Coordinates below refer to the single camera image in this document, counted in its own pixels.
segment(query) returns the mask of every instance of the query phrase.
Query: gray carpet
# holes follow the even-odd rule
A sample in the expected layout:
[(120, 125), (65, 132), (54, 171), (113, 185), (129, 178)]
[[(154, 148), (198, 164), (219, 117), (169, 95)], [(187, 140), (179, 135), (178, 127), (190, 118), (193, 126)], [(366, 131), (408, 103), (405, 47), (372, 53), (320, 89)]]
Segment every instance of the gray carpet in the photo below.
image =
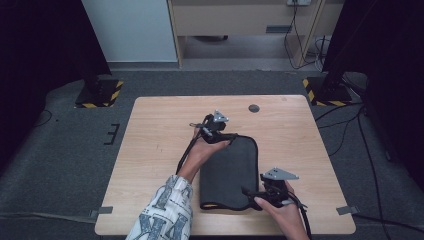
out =
[[(0, 213), (37, 212), (88, 217), (101, 206), (134, 101), (139, 96), (175, 95), (306, 95), (302, 79), (312, 72), (276, 71), (144, 71), (114, 72), (124, 81), (110, 108), (74, 108), (82, 81), (52, 91), (46, 110), (13, 162), (0, 179)], [(355, 101), (360, 99), (352, 94)], [(317, 122), (326, 126), (355, 116), (361, 106), (344, 107)], [(315, 117), (333, 107), (311, 106)], [(424, 225), (424, 194), (401, 163), (388, 162), (378, 136), (361, 115), (382, 199), (385, 219), (415, 227)], [(113, 145), (108, 132), (120, 124)], [(378, 217), (376, 188), (358, 121), (320, 129), (341, 188), (349, 205), (362, 215)], [(314, 236), (314, 239), (384, 239), (380, 223), (355, 218), (357, 230), (349, 236)], [(391, 239), (423, 239), (424, 234), (387, 225)], [(124, 239), (125, 237), (103, 237)], [(0, 218), (0, 239), (101, 239), (94, 224), (31, 217)]]

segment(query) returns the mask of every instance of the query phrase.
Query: black stand base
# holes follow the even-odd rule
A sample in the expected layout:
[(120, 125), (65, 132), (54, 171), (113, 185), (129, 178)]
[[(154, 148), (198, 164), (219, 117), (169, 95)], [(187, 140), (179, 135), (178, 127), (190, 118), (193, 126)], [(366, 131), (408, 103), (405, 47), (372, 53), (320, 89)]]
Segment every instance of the black stand base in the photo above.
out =
[(323, 94), (324, 80), (325, 78), (321, 77), (308, 77), (304, 80), (304, 86), (312, 105), (342, 106), (351, 103), (352, 97), (344, 86), (337, 86), (333, 91)]
[(87, 86), (81, 90), (76, 107), (110, 107), (115, 102), (114, 94), (119, 91), (119, 80), (100, 80), (100, 89), (97, 93), (91, 93)]

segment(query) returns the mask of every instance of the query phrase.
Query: black pouch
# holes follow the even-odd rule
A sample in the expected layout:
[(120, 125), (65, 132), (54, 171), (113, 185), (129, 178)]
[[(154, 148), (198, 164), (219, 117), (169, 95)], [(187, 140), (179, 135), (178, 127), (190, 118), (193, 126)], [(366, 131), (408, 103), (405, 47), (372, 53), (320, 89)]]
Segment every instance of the black pouch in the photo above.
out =
[(253, 138), (238, 135), (200, 169), (200, 208), (242, 211), (250, 207), (242, 187), (258, 191), (258, 146)]

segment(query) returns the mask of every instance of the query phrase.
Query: hazard tape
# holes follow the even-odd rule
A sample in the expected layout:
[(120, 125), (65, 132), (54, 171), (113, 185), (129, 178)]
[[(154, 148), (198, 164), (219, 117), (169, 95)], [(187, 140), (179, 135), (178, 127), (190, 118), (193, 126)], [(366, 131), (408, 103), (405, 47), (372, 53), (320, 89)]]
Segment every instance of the hazard tape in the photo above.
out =
[(76, 104), (76, 108), (97, 108), (97, 107), (112, 107), (113, 104), (115, 104), (116, 99), (118, 98), (119, 92), (121, 91), (122, 85), (124, 84), (124, 81), (118, 81), (116, 83), (116, 87), (114, 92), (112, 93), (110, 100), (108, 102), (103, 103), (82, 103), (82, 104)]
[(318, 101), (315, 99), (315, 94), (309, 84), (308, 79), (303, 79), (303, 86), (306, 89), (306, 93), (308, 94), (309, 101), (312, 106), (345, 106), (352, 104), (351, 101)]

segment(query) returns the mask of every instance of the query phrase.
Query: white and gray patterned sleeve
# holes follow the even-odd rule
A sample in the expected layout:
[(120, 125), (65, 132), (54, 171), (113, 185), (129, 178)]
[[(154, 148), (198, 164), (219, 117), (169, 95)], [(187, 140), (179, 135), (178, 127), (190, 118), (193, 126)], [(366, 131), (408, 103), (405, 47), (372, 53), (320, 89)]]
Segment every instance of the white and gray patterned sleeve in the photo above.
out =
[(183, 177), (173, 175), (156, 192), (138, 217), (127, 240), (188, 239), (193, 210), (193, 188)]

